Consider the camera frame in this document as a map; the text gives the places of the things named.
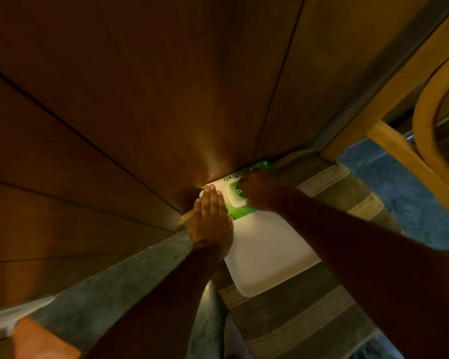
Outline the person's left hand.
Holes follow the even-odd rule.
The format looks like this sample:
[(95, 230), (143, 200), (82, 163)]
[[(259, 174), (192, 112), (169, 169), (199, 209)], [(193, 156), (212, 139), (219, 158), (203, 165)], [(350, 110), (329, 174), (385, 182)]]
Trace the person's left hand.
[(224, 259), (232, 247), (233, 236), (227, 236), (227, 209), (223, 195), (218, 194), (218, 217), (209, 216), (209, 186), (205, 187), (201, 199), (201, 220), (191, 229), (191, 240), (195, 248), (213, 248), (218, 252), (218, 257)]

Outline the person's right hand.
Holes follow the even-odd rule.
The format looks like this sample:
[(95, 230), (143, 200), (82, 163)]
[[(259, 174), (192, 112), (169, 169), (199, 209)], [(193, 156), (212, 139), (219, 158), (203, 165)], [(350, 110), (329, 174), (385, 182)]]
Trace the person's right hand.
[(294, 188), (281, 181), (271, 169), (253, 169), (252, 171), (263, 171), (263, 208), (255, 209), (279, 213), (289, 196), (293, 194)]

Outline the green white wet wipes packet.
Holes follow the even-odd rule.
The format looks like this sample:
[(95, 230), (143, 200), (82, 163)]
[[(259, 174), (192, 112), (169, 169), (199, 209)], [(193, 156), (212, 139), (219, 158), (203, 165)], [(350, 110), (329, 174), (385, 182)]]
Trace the green white wet wipes packet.
[(240, 169), (234, 173), (227, 174), (223, 178), (203, 186), (203, 188), (205, 188), (210, 185), (214, 185), (216, 190), (222, 193), (228, 217), (231, 216), (233, 217), (233, 219), (236, 220), (256, 212), (256, 209), (248, 205), (246, 196), (239, 185), (239, 180), (243, 177), (244, 173), (246, 171), (251, 171), (253, 169), (275, 170), (269, 158), (266, 157), (262, 160), (259, 160), (251, 164), (246, 168)]

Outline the person's left forearm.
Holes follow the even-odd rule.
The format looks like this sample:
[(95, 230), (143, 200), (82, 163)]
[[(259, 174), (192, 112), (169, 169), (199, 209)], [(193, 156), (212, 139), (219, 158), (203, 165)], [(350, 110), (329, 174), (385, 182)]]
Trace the person's left forearm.
[(86, 359), (185, 359), (201, 297), (229, 248), (200, 241), (95, 344)]

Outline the person's right forearm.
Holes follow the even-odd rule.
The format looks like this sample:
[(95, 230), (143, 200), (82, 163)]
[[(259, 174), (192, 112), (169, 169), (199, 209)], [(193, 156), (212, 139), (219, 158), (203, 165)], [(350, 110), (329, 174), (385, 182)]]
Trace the person's right forearm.
[(295, 188), (276, 204), (405, 359), (449, 359), (449, 255)]

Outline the white plastic tray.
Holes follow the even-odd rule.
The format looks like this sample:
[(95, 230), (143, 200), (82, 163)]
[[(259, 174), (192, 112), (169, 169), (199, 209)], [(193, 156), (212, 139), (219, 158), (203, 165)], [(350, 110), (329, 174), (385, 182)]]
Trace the white plastic tray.
[(255, 211), (234, 219), (225, 263), (238, 292), (261, 294), (319, 263), (310, 245), (282, 217)]

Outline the striped brown cream cloth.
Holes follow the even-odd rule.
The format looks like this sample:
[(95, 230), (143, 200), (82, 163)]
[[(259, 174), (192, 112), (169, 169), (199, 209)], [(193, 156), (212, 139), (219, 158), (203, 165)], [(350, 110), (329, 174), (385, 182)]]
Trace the striped brown cream cloth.
[[(273, 166), (288, 184), (318, 201), (403, 234), (383, 202), (347, 167), (311, 150), (282, 157)], [(374, 337), (377, 326), (312, 253), (308, 268), (255, 294), (243, 295), (224, 262), (213, 282), (254, 359), (346, 359)]]

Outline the light wooden chair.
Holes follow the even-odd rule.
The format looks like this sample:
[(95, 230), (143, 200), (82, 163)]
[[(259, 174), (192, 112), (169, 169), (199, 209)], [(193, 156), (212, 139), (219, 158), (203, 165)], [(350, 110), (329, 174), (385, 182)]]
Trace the light wooden chair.
[[(382, 118), (420, 84), (410, 143)], [(449, 212), (449, 163), (440, 154), (434, 121), (449, 93), (449, 0), (431, 0), (368, 67), (351, 98), (313, 140), (334, 161), (368, 137), (406, 167)]]

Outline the orange object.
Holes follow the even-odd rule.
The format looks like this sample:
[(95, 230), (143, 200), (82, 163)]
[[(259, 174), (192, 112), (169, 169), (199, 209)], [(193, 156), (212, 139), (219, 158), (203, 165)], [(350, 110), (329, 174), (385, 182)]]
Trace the orange object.
[(68, 344), (35, 320), (18, 320), (11, 332), (14, 359), (79, 359), (81, 351)]

